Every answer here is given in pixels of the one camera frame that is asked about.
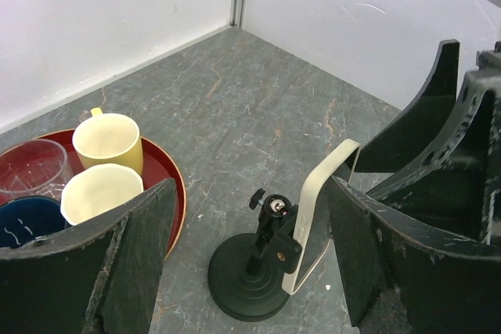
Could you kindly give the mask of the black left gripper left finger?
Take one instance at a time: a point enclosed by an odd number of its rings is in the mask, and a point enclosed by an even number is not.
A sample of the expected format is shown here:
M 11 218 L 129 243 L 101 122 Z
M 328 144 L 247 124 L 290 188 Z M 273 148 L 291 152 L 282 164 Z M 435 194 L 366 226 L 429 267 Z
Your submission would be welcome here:
M 147 333 L 175 214 L 164 179 L 93 219 L 1 251 L 3 333 Z

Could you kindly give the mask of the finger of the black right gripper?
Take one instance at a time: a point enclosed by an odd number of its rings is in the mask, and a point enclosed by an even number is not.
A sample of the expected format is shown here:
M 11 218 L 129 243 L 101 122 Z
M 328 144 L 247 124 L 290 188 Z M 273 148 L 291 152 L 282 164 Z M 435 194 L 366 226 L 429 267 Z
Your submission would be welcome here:
M 363 146 L 357 172 L 395 173 L 435 139 L 456 103 L 459 57 L 457 40 L 439 43 L 422 88 L 387 127 Z
M 500 238 L 500 72 L 469 71 L 435 139 L 368 196 L 473 240 Z

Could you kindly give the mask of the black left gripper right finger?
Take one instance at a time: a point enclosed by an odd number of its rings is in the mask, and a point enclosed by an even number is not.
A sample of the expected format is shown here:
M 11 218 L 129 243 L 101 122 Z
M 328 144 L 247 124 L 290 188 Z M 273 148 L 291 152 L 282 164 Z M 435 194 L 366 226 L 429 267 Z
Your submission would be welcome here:
M 397 289 L 417 333 L 500 331 L 500 248 L 435 228 L 379 203 L 345 180 L 326 183 L 351 323 Z

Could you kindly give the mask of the black smartphone pink case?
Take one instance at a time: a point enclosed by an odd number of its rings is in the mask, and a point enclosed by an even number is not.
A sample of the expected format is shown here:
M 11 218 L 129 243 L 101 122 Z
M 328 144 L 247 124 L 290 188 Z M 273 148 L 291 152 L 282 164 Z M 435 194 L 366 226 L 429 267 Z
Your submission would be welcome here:
M 349 181 L 359 158 L 361 146 L 347 138 L 313 168 L 299 196 L 293 239 L 301 247 L 296 269 L 283 276 L 282 288 L 294 295 L 315 270 L 331 244 L 330 214 L 326 183 L 332 177 Z

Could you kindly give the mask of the black phone stand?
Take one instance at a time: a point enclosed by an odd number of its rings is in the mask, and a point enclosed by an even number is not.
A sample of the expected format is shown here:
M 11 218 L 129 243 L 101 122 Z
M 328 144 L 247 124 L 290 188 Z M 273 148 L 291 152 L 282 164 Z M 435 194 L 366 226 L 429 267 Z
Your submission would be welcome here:
M 283 276 L 294 272 L 303 247 L 293 239 L 298 206 L 280 194 L 258 189 L 249 207 L 260 207 L 258 229 L 225 240 L 208 267 L 213 301 L 239 321 L 264 321 L 277 314 L 289 299 Z

